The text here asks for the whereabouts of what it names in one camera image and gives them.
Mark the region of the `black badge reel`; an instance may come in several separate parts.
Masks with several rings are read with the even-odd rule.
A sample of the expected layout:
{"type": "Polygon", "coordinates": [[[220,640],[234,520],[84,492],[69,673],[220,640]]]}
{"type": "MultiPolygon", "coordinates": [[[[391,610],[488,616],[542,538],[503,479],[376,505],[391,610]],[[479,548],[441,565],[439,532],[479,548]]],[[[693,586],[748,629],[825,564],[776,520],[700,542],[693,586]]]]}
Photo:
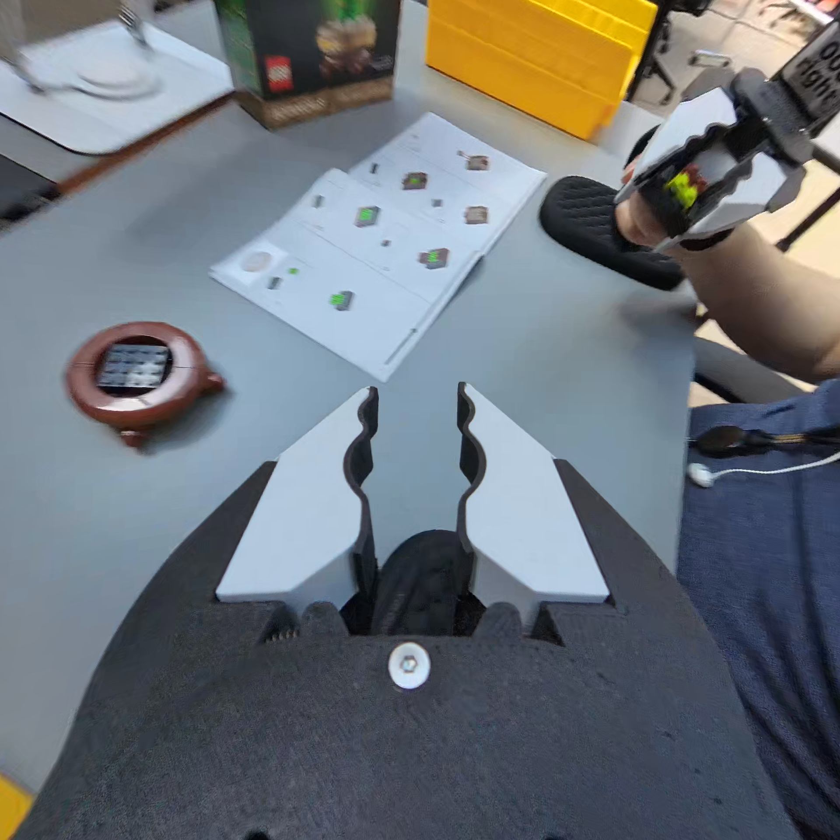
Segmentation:
{"type": "Polygon", "coordinates": [[[708,429],[690,442],[690,447],[704,457],[728,459],[739,456],[749,433],[737,426],[723,425],[708,429]]]}

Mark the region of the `brown round toy pot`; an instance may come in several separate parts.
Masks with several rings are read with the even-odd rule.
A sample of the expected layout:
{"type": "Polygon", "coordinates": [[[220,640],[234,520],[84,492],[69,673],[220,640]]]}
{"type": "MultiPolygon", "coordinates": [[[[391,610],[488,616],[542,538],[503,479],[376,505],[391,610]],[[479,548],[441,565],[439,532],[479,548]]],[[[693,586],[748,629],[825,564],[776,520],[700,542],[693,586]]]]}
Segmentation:
{"type": "Polygon", "coordinates": [[[96,333],[68,362],[65,384],[80,413],[138,452],[160,428],[227,386],[191,335],[159,321],[96,333]]]}

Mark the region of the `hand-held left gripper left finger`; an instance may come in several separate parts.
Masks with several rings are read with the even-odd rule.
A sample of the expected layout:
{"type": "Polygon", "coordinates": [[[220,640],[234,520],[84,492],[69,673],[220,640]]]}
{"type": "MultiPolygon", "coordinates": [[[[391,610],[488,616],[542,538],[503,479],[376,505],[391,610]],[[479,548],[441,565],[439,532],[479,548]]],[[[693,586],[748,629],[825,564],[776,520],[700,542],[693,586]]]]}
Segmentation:
{"type": "Polygon", "coordinates": [[[371,602],[378,577],[371,508],[363,483],[379,393],[354,393],[277,458],[216,588],[220,602],[371,602]]]}

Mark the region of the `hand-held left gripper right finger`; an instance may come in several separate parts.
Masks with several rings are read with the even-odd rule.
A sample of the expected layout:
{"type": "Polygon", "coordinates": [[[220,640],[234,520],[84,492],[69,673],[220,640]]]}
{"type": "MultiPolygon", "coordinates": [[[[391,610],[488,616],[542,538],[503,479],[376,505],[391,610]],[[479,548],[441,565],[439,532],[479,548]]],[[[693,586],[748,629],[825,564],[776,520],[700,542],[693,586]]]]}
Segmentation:
{"type": "Polygon", "coordinates": [[[471,559],[469,591],[535,622],[545,604],[603,604],[610,591],[553,455],[494,403],[458,384],[457,534],[471,559]]]}

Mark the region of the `black toy set box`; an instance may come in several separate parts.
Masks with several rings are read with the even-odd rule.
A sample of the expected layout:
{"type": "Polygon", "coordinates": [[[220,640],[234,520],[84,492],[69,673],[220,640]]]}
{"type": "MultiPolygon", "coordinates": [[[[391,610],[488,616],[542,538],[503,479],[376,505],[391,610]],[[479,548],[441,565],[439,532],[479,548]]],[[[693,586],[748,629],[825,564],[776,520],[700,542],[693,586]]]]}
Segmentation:
{"type": "Polygon", "coordinates": [[[239,106],[267,130],[388,101],[400,1],[215,1],[239,106]]]}

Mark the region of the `black toy brick assembly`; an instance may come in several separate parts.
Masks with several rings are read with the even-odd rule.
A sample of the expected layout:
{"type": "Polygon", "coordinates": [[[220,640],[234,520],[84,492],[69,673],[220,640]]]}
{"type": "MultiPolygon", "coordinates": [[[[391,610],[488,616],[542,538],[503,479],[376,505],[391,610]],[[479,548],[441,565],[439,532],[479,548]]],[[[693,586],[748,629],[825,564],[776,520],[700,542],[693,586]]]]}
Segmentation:
{"type": "Polygon", "coordinates": [[[664,190],[676,202],[680,211],[687,214],[708,189],[708,181],[698,164],[690,163],[678,171],[665,184],[664,190]]]}

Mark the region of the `person's right forearm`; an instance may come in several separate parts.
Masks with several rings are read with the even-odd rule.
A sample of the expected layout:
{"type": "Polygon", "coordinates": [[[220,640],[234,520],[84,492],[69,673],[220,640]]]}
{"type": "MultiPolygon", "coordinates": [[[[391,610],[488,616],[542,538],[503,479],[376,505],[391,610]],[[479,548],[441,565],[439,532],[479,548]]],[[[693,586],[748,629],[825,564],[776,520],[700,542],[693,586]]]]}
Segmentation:
{"type": "Polygon", "coordinates": [[[702,250],[673,248],[697,298],[741,351],[818,384],[839,376],[839,281],[779,251],[750,224],[702,250]]]}

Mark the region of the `person's right hand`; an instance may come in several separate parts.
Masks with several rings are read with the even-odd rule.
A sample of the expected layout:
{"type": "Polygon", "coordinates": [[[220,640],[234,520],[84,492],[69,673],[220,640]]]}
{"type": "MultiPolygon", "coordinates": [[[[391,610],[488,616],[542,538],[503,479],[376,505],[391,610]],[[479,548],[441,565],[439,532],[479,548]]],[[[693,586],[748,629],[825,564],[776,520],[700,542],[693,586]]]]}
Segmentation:
{"type": "Polygon", "coordinates": [[[615,205],[614,211],[618,233],[628,242],[667,256],[681,258],[686,255],[685,250],[678,245],[660,248],[667,239],[666,231],[641,190],[629,193],[615,205]]]}

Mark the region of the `grey desk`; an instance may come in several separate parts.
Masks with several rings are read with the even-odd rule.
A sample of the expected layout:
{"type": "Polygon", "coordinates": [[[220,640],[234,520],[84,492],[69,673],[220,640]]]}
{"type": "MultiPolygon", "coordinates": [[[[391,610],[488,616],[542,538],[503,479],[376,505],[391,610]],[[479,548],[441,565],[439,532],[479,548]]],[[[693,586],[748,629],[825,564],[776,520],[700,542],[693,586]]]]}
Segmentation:
{"type": "MultiPolygon", "coordinates": [[[[208,276],[324,172],[435,112],[552,184],[614,185],[658,117],[623,103],[583,143],[425,67],[427,11],[402,8],[393,100],[269,133],[230,103],[2,236],[2,769],[38,790],[91,672],[173,550],[367,374],[208,276]],[[70,403],[77,348],[119,322],[192,335],[227,382],[144,454],[70,403]]],[[[542,231],[541,188],[379,384],[376,555],[451,529],[457,384],[568,459],[676,567],[691,295],[640,287],[542,231]]]]}

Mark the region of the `person's blue shirt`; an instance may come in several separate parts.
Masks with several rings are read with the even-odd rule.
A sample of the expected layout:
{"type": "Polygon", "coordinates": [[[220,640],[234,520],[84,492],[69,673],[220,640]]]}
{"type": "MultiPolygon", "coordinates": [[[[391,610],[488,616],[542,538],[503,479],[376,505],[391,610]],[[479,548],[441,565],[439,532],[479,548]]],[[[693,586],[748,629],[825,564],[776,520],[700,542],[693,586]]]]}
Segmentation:
{"type": "Polygon", "coordinates": [[[687,460],[679,582],[793,824],[838,838],[838,444],[687,460]]]}

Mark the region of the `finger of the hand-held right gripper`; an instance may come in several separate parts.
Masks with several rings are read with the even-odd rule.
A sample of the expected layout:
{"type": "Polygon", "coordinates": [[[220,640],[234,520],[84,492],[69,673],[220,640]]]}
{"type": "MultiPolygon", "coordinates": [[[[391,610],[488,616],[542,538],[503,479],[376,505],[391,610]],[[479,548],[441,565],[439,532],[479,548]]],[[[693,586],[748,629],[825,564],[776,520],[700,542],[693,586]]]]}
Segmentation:
{"type": "Polygon", "coordinates": [[[735,172],[724,141],[711,141],[672,153],[653,167],[653,210],[666,231],[660,248],[708,240],[763,213],[773,213],[797,197],[805,166],[783,171],[763,154],[754,166],[735,172]],[[665,184],[690,163],[698,164],[708,189],[688,213],[680,211],[665,184]]]}
{"type": "Polygon", "coordinates": [[[714,87],[682,101],[637,153],[633,171],[616,195],[616,205],[629,193],[641,190],[653,209],[654,165],[672,153],[707,142],[728,145],[728,131],[737,119],[729,87],[714,87]]]}

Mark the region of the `yellow plastic bin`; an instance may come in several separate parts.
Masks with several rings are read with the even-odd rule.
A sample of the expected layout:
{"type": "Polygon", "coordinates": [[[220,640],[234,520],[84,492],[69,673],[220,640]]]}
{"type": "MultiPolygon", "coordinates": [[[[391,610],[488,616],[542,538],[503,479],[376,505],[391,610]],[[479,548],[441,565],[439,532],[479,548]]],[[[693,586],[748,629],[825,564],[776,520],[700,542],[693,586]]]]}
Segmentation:
{"type": "Polygon", "coordinates": [[[426,63],[588,141],[624,100],[657,11],[646,1],[430,1],[426,63]]]}

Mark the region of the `white instruction booklet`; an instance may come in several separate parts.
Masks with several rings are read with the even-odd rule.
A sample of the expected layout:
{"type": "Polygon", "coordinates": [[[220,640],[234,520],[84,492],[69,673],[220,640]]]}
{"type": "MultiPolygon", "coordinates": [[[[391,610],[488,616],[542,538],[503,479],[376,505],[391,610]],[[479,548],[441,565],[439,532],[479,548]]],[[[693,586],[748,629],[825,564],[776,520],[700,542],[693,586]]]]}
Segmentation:
{"type": "Polygon", "coordinates": [[[209,276],[387,382],[546,176],[427,112],[209,276]]]}

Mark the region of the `white round disc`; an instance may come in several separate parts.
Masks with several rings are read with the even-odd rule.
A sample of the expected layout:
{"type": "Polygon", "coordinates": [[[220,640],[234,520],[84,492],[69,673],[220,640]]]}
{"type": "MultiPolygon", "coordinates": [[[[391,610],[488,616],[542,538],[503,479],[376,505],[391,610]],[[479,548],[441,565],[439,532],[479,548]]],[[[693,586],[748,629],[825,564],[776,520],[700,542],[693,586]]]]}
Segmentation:
{"type": "Polygon", "coordinates": [[[146,63],[117,57],[88,57],[70,65],[74,90],[109,101],[132,101],[156,95],[161,79],[146,63]]]}

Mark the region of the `black mesh office chair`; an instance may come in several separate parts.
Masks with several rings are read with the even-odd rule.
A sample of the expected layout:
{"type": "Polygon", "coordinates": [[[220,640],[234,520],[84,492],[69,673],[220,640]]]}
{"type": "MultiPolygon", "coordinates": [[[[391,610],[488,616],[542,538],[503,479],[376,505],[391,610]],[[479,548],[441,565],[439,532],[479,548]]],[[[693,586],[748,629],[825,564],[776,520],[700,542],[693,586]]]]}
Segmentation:
{"type": "Polygon", "coordinates": [[[694,383],[725,403],[769,404],[811,393],[723,344],[695,337],[692,346],[694,383]]]}

